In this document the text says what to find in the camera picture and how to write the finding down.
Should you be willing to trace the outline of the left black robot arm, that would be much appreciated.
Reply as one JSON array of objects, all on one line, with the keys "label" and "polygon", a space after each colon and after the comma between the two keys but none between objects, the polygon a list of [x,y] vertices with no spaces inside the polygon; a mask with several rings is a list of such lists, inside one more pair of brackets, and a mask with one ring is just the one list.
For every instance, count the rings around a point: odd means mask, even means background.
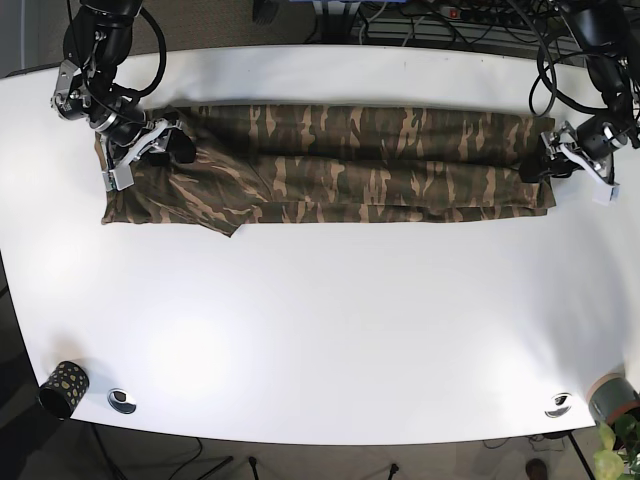
[{"label": "left black robot arm", "polygon": [[[541,133],[537,157],[520,165],[521,180],[539,183],[582,170],[594,181],[593,201],[612,203],[619,191],[614,153],[626,146],[639,148],[639,40],[624,7],[617,1],[552,1],[550,8],[564,26],[543,34],[518,2],[510,5],[538,41],[538,76],[529,95],[538,84],[548,90],[542,114],[559,101],[588,116],[578,127],[565,121],[557,130]],[[559,89],[556,65],[572,57],[584,60],[602,107],[583,105]]]}]

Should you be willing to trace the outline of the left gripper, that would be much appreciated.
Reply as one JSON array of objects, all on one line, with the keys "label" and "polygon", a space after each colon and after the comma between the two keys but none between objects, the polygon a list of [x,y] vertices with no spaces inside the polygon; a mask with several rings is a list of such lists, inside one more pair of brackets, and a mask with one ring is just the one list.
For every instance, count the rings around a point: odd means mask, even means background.
[{"label": "left gripper", "polygon": [[618,196],[614,153],[627,145],[627,134],[612,122],[594,118],[579,128],[568,121],[546,133],[546,146],[538,144],[520,164],[524,183],[537,184],[549,178],[569,178],[582,170],[594,182],[592,200],[608,206]]}]

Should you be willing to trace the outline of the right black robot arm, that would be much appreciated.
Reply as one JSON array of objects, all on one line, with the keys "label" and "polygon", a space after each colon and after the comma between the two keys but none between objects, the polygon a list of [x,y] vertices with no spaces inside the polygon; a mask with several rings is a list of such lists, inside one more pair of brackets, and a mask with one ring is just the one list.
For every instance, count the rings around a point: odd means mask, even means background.
[{"label": "right black robot arm", "polygon": [[[96,133],[102,154],[106,190],[122,191],[134,184],[131,164],[153,166],[172,161],[192,163],[196,147],[176,114],[153,118],[139,106],[159,86],[167,66],[166,40],[160,26],[140,1],[82,1],[68,12],[69,26],[50,104],[65,120],[85,119]],[[143,89],[116,83],[118,67],[128,57],[133,24],[142,17],[155,33],[159,63]]]}]

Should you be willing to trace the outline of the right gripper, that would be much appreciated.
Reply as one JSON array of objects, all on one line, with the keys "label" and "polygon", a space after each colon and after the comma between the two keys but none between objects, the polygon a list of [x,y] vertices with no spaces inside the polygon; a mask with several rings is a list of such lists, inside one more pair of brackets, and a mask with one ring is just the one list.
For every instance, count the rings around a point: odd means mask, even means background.
[{"label": "right gripper", "polygon": [[158,166],[191,164],[195,162],[197,149],[183,132],[183,122],[179,117],[167,114],[152,120],[149,128],[143,128],[125,146],[100,134],[100,153],[105,190],[112,192],[123,191],[134,184],[133,163],[146,160]]}]

